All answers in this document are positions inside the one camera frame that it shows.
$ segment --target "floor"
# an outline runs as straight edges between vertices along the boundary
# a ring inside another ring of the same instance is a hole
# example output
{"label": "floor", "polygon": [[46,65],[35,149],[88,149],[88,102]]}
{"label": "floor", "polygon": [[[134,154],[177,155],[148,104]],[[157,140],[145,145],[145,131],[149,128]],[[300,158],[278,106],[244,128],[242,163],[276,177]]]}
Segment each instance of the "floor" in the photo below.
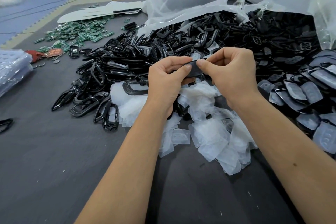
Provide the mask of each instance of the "floor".
{"label": "floor", "polygon": [[0,45],[46,17],[60,5],[77,0],[25,0],[19,5],[0,8]]}

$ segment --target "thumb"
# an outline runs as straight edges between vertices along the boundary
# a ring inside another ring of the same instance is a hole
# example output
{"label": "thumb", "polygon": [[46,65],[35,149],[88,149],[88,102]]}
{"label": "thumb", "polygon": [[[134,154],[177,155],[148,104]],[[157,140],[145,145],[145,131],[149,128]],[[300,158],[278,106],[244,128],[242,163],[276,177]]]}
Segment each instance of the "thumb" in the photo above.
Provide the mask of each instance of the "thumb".
{"label": "thumb", "polygon": [[181,66],[179,69],[177,69],[174,73],[172,73],[172,75],[174,75],[174,77],[176,79],[179,80],[183,80],[191,71],[191,65],[185,65],[185,66]]}
{"label": "thumb", "polygon": [[196,65],[206,74],[210,75],[217,70],[217,65],[210,63],[204,59],[196,61]]}

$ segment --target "gray table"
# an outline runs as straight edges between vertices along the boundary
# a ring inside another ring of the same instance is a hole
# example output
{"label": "gray table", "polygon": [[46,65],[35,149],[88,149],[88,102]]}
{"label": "gray table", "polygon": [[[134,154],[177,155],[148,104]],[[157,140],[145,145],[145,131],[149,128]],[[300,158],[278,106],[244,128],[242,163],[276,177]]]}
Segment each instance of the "gray table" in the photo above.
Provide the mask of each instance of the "gray table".
{"label": "gray table", "polygon": [[[146,21],[143,13],[127,17],[137,24]],[[107,30],[119,35],[124,19],[111,20]],[[33,41],[56,26],[55,19],[17,48],[35,50],[45,45]],[[86,42],[85,47],[106,41]],[[128,131],[121,127],[116,133],[104,131],[93,124],[93,114],[74,118],[69,107],[50,111],[55,99],[78,78],[75,70],[83,63],[68,55],[60,60],[58,64],[46,60],[44,67],[0,98],[0,120],[15,119],[14,126],[0,135],[1,224],[73,223]],[[146,221],[291,224],[302,220],[259,150],[253,151],[248,167],[228,176],[191,143],[158,158]]]}

